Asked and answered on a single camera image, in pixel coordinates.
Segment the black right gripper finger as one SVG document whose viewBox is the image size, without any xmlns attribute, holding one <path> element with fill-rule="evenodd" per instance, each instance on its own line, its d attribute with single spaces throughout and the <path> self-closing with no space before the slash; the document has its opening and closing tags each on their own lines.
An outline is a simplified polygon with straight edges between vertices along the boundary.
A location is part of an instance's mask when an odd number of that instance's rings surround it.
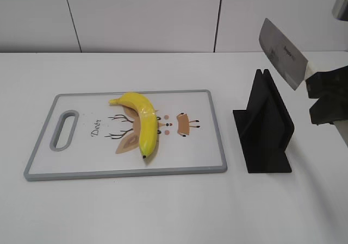
<svg viewBox="0 0 348 244">
<path fill-rule="evenodd" d="M 309 109 L 312 124 L 333 124 L 337 121 L 347 121 L 347 97 L 338 95 L 323 95 Z"/>
<path fill-rule="evenodd" d="M 347 66 L 327 72 L 316 72 L 306 80 L 309 98 L 324 95 L 347 99 Z"/>
</svg>

